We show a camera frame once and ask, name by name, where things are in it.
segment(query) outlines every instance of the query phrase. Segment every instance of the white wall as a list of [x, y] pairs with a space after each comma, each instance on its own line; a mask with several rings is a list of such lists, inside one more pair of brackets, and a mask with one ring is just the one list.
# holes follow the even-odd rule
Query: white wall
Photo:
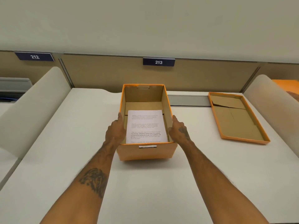
[[0, 0], [0, 49], [299, 63], [299, 0]]

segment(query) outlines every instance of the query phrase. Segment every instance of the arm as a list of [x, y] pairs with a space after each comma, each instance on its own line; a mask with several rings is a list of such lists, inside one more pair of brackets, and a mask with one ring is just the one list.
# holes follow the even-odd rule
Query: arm
[[97, 223], [114, 153], [126, 135], [123, 119], [112, 122], [105, 142], [58, 198], [41, 224]]
[[173, 126], [168, 131], [186, 154], [214, 224], [269, 224], [250, 200], [195, 146], [184, 123], [173, 116]]

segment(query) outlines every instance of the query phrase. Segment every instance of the white paper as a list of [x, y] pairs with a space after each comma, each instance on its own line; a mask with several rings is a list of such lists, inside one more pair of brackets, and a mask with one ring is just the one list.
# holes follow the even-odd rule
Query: white paper
[[162, 110], [129, 110], [126, 144], [167, 142]]

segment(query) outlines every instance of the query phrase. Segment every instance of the white desk surface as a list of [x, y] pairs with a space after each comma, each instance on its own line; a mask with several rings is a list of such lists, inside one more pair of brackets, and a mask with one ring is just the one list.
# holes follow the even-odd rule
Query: white desk surface
[[[3, 115], [13, 104], [14, 103], [0, 103], [0, 116]], [[17, 165], [16, 162], [19, 163], [16, 156], [0, 148], [0, 190], [3, 184], [2, 181], [4, 180], [4, 178], [9, 177], [7, 176], [7, 174], [14, 165]]]
[[[0, 191], [2, 223], [39, 223], [101, 147], [121, 94], [72, 89]], [[271, 139], [266, 145], [219, 136], [210, 108], [173, 107], [196, 145], [270, 223], [299, 222], [299, 159], [253, 108]], [[188, 161], [119, 161], [115, 153], [98, 223], [212, 223]]]

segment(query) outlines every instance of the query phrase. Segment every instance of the hand tattoo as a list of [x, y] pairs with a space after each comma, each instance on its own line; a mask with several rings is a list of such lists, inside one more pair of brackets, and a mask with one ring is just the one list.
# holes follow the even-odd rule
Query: hand tattoo
[[102, 170], [93, 168], [88, 170], [84, 176], [79, 180], [81, 184], [86, 184], [103, 199], [106, 190], [108, 178]]
[[188, 134], [187, 128], [180, 127], [178, 130], [179, 130], [179, 132], [183, 133], [188, 140], [190, 140], [190, 136]]

